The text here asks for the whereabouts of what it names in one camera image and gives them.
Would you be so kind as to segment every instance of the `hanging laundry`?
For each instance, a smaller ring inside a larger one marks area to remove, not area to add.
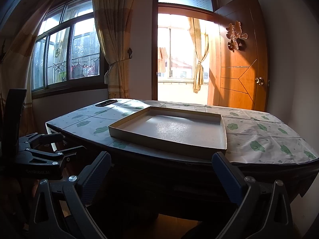
[[[165,60],[168,59],[168,55],[165,47],[157,48],[158,66],[157,72],[165,72]]]

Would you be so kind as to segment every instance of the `table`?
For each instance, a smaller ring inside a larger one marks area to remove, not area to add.
[[[283,180],[291,201],[298,194],[303,196],[318,174],[317,152],[294,130],[265,112],[118,99],[109,106],[90,105],[48,121],[47,131],[62,133],[71,146],[84,145],[91,159],[102,150],[108,151],[112,157],[109,174],[114,179],[108,191],[116,193],[116,198],[146,204],[157,213],[192,220],[211,218],[212,213],[232,214],[236,206],[230,204],[210,161],[110,136],[110,124],[149,106],[221,114],[227,133],[227,159],[245,176],[258,181]]]
[[[47,122],[47,127],[92,141],[102,146],[189,163],[210,161],[167,153],[128,143],[110,136],[108,125],[149,106],[186,109],[221,114],[227,133],[226,157],[243,164],[302,164],[318,153],[293,129],[275,116],[258,111],[227,107],[118,99],[117,103],[87,106]]]

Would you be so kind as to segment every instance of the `wooden floor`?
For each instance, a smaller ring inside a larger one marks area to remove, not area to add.
[[[127,231],[124,239],[180,239],[197,221],[159,215],[154,223],[136,226]]]

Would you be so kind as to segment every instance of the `door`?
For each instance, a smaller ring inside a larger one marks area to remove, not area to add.
[[[264,18],[258,0],[233,0],[214,12],[219,35],[214,37],[208,104],[265,111],[268,83]],[[239,21],[239,49],[231,51],[226,37],[229,24]]]

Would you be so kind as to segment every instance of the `open tray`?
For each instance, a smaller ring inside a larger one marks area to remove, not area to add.
[[[134,144],[200,159],[227,149],[219,114],[147,107],[109,125],[112,137]]]

